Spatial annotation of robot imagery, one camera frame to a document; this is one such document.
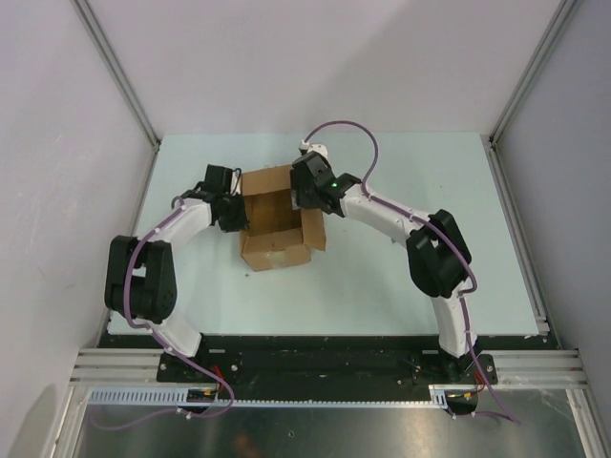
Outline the brown cardboard express box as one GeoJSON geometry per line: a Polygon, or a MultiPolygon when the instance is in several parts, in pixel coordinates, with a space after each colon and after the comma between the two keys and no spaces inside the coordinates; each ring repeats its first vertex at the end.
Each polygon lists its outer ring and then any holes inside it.
{"type": "Polygon", "coordinates": [[[295,209],[288,165],[246,172],[242,195],[248,227],[240,232],[242,259],[255,272],[298,266],[327,249],[324,216],[295,209]]]}

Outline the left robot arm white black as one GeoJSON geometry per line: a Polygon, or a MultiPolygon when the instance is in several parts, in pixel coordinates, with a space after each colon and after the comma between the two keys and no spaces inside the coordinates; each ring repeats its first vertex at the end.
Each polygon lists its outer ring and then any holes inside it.
{"type": "Polygon", "coordinates": [[[242,170],[208,165],[204,179],[174,197],[169,215],[144,236],[119,235],[110,243],[106,307],[132,328],[151,334],[166,352],[180,354],[177,368],[190,381],[209,374],[211,359],[199,351],[201,333],[177,309],[174,256],[211,227],[236,233],[248,224],[242,170]]]}

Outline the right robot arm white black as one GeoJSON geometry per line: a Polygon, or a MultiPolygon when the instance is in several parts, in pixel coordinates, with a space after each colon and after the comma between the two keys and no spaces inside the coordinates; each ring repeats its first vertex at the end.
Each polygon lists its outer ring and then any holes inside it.
{"type": "Polygon", "coordinates": [[[411,281],[432,301],[439,371],[452,383],[471,376],[476,334],[465,296],[477,289],[477,281],[472,255],[453,215],[416,211],[373,193],[359,177],[336,176],[322,145],[302,145],[289,175],[295,207],[359,221],[405,248],[411,281]]]}

